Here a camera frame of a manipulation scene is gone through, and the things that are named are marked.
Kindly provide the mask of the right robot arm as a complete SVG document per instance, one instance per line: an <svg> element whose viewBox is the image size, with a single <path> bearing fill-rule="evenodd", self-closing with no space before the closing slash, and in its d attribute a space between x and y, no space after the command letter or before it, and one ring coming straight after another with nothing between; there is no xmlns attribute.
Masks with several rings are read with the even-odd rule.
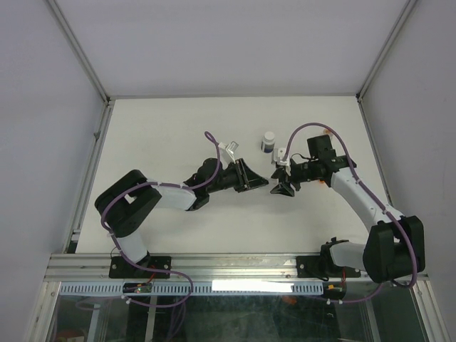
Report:
<svg viewBox="0 0 456 342"><path fill-rule="evenodd" d="M368 231L365 244L332 238L321 246L314 271L318 278L335 276L345 268L366 272L377 284L410 276L425 269L424 226L416 216L405 216L382 203L356 175L356 164L338 155L328 135L307 140L310 156L297 163L283 148L273 152L277 185L271 193L293 197L304 182L322 181L337 192Z"/></svg>

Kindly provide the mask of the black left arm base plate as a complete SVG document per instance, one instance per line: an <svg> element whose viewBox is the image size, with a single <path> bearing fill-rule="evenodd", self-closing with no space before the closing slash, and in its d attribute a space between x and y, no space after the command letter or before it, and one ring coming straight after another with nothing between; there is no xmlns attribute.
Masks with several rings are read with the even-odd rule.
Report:
<svg viewBox="0 0 456 342"><path fill-rule="evenodd" d="M169 279L172 257L148 255L138 262L139 268L127 262L122 256L113 256L110 260L110 279Z"/></svg>

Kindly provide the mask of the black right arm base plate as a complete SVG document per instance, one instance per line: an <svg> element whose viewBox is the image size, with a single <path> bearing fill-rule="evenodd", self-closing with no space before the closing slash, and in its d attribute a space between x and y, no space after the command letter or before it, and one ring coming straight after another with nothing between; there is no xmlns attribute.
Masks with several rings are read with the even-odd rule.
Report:
<svg viewBox="0 0 456 342"><path fill-rule="evenodd" d="M331 264L320 255L301 255L296 257L296 271L300 279L316 278L328 281L330 278L360 278L361 272L350 267Z"/></svg>

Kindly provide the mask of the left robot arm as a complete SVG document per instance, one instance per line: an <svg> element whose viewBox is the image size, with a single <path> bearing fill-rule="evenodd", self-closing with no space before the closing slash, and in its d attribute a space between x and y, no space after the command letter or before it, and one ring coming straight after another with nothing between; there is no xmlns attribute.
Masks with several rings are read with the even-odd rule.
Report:
<svg viewBox="0 0 456 342"><path fill-rule="evenodd" d="M216 158L207 158L181 185L148 180L139 170L131 170L95 200L95 208L123 256L111 258L112 279L168 279L171 258L152 256L143 243L140 225L155 208L195 211L209 202L214 192L233 189L241 193L265 187L268 179L257 174L241 158L223 167Z"/></svg>

